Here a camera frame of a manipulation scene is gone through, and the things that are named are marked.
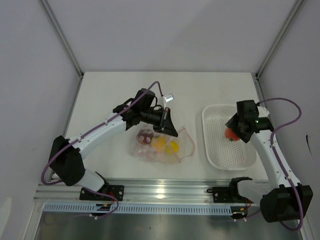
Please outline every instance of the white table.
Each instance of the white table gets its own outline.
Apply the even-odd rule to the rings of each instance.
[[[227,171],[213,167],[205,153],[202,111],[212,104],[236,104],[255,100],[257,94],[250,73],[220,72],[86,72],[79,90],[66,136],[89,130],[105,119],[119,104],[134,98],[141,88],[159,81],[164,94],[175,97],[170,102],[171,117],[178,130],[186,126],[196,149],[182,163],[166,165],[145,162],[131,156],[130,146],[137,133],[132,127],[97,147],[84,160],[86,168],[108,179],[172,179],[172,180],[229,180],[251,177],[267,180],[257,155],[255,164],[247,170]],[[157,86],[152,91],[159,97]]]

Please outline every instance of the transparent plastic bag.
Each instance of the transparent plastic bag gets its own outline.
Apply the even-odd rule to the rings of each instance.
[[[195,153],[195,143],[183,126],[178,137],[164,135],[144,124],[140,127],[132,143],[132,155],[148,162],[179,164],[183,158]]]

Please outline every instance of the gray wall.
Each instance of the gray wall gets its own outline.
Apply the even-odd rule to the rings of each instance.
[[[262,75],[266,98],[286,97],[302,108],[298,123],[278,134],[287,161],[314,197],[308,211],[315,239],[320,239],[320,1],[308,0],[269,67]],[[294,106],[268,104],[278,126],[297,116]],[[308,149],[306,135],[309,136]]]
[[[296,0],[49,0],[84,71],[256,72]]]
[[[36,0],[3,2],[0,33],[0,202],[13,199],[2,239],[18,240],[79,79]]]

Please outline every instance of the red tomato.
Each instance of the red tomato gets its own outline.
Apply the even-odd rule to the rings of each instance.
[[[231,128],[227,128],[224,131],[224,135],[227,139],[229,139],[230,141],[238,141],[240,139],[240,137],[238,137],[232,130]]]

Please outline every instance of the gray floor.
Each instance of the gray floor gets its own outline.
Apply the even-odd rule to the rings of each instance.
[[[299,232],[267,223],[259,214],[247,222],[202,215],[112,214],[94,220],[75,213],[42,215],[36,240],[301,240]]]

